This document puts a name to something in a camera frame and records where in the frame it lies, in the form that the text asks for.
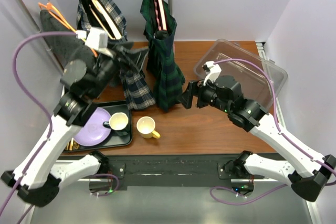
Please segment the green plaid skirt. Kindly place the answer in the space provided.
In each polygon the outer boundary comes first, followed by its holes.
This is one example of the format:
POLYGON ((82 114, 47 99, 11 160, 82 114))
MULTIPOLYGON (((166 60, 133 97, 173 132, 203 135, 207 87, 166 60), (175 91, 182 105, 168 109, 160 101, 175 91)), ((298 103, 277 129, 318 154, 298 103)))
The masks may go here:
POLYGON ((175 106, 182 94, 184 75, 175 62, 174 37, 177 22, 171 15, 169 5, 163 1, 167 30, 159 30, 156 22, 154 0, 142 0, 140 13, 145 19, 144 36, 149 42, 146 69, 156 79, 153 95, 160 109, 167 112, 175 106))

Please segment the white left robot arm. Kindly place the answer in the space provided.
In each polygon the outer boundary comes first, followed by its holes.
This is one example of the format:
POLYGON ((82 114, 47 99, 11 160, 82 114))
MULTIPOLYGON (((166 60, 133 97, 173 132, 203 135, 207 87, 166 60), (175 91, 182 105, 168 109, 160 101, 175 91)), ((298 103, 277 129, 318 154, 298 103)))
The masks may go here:
POLYGON ((109 159, 99 151, 64 166, 53 165, 66 145, 86 126, 96 112, 98 98, 120 65, 129 64, 140 72, 148 55, 148 47, 129 49, 123 44, 107 48, 93 67, 75 59, 65 66, 61 83, 66 93, 60 98, 53 114, 48 115, 49 127, 33 150, 14 170, 3 172, 1 180, 24 202, 36 207, 51 203, 64 187, 87 177, 108 176, 109 159))

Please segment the pink plastic hanger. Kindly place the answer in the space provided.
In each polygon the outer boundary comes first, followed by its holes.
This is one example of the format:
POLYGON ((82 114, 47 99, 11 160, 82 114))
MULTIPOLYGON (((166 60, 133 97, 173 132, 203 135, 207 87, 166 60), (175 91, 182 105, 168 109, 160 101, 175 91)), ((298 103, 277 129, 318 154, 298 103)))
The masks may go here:
POLYGON ((159 30, 167 30, 165 12, 162 0, 154 0, 156 22, 159 30))

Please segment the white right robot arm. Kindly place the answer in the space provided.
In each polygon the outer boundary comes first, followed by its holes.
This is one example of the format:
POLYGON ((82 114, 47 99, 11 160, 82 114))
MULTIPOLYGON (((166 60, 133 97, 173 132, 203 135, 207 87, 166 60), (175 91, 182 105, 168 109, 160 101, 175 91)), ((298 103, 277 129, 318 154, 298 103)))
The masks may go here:
POLYGON ((197 97, 197 108, 212 106, 227 113, 237 127, 260 138, 283 160, 276 161, 243 151, 233 161, 223 165, 224 172, 239 178, 260 175, 282 182, 304 200, 315 202, 335 170, 335 157, 324 156, 304 145, 258 102, 244 98, 241 85, 232 76, 220 76, 215 81, 192 81, 179 96, 186 109, 197 97))

